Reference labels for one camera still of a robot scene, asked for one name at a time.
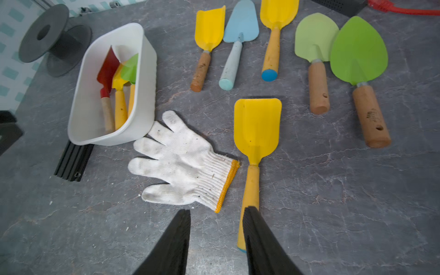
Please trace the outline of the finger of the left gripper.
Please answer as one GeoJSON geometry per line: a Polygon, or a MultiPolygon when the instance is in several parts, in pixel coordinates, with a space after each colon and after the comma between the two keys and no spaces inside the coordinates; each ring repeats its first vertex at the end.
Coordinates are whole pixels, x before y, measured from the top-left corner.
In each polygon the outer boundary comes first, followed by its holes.
{"type": "Polygon", "coordinates": [[[1,111],[0,155],[6,152],[23,134],[16,117],[10,111],[1,111]]]}

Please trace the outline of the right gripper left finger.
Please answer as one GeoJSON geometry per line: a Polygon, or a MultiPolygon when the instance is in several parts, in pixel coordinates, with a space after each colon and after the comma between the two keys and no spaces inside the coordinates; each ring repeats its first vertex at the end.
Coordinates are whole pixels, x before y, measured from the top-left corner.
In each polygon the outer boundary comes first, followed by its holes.
{"type": "Polygon", "coordinates": [[[136,275],[184,275],[190,227],[190,210],[179,210],[151,253],[134,273],[136,275]]]}

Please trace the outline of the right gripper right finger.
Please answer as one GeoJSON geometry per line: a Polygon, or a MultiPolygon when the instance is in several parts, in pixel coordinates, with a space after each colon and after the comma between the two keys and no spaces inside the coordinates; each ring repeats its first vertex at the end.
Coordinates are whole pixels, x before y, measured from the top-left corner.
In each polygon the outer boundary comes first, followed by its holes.
{"type": "Polygon", "coordinates": [[[250,275],[300,275],[302,271],[285,253],[254,206],[244,211],[244,238],[250,275]]]}

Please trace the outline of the white plastic storage box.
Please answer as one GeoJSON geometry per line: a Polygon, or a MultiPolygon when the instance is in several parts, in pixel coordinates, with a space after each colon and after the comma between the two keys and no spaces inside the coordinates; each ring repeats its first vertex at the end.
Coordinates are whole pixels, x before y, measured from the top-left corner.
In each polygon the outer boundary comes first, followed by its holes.
{"type": "Polygon", "coordinates": [[[82,59],[68,123],[76,145],[138,140],[155,121],[157,53],[140,24],[95,40],[82,59]]]}

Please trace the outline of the red shovel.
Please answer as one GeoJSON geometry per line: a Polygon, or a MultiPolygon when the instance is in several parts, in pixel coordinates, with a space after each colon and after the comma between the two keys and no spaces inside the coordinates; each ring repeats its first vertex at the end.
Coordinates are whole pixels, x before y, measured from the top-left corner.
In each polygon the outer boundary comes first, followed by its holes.
{"type": "Polygon", "coordinates": [[[104,115],[105,133],[110,134],[115,131],[115,119],[112,114],[112,105],[110,93],[112,90],[112,80],[120,65],[120,61],[116,57],[112,47],[110,47],[104,63],[97,75],[97,81],[103,85],[100,90],[101,103],[104,115]]]}

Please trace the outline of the large yellow shovel yellow handle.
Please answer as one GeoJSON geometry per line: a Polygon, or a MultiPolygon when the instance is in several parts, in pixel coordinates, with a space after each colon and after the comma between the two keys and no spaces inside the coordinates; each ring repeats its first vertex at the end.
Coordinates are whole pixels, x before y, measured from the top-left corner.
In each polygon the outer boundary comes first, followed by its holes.
{"type": "Polygon", "coordinates": [[[237,247],[244,253],[244,211],[248,206],[259,208],[259,164],[278,146],[281,109],[277,98],[239,99],[234,106],[234,142],[249,160],[237,239],[237,247]]]}

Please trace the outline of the green trowel wooden handle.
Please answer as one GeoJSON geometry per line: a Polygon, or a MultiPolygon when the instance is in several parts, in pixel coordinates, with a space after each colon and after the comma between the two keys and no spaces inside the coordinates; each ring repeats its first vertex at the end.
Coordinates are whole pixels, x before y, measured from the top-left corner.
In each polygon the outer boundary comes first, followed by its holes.
{"type": "Polygon", "coordinates": [[[388,52],[380,34],[366,20],[351,17],[336,36],[330,57],[333,74],[355,87],[353,99],[367,146],[381,149],[391,137],[369,82],[388,66],[388,52]]]}

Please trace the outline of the yellow shovel wooden handle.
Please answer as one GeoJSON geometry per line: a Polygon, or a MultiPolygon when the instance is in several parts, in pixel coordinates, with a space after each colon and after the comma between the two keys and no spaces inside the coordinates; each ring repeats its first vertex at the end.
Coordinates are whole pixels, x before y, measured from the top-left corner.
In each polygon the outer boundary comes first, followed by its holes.
{"type": "Polygon", "coordinates": [[[197,12],[195,41],[203,49],[190,88],[200,92],[203,88],[211,61],[211,52],[219,46],[224,36],[226,6],[197,12]]]}

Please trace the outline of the light green trowel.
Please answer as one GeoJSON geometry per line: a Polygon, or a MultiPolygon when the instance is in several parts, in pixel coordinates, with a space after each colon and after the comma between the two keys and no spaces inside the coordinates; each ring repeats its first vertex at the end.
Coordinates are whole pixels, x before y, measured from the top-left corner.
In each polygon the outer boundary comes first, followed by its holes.
{"type": "Polygon", "coordinates": [[[308,69],[310,111],[321,115],[329,111],[330,99],[324,63],[330,60],[331,49],[339,27],[328,16],[311,14],[298,24],[295,34],[296,56],[310,63],[308,69]]]}

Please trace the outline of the light blue trowel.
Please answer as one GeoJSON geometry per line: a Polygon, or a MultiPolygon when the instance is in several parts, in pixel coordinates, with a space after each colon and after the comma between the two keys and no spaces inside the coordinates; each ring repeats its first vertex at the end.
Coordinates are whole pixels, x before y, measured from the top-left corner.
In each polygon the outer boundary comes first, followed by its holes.
{"type": "Polygon", "coordinates": [[[223,41],[233,43],[226,61],[219,86],[225,91],[234,87],[244,42],[255,40],[259,35],[259,23],[253,1],[239,1],[234,7],[225,29],[223,41]]]}

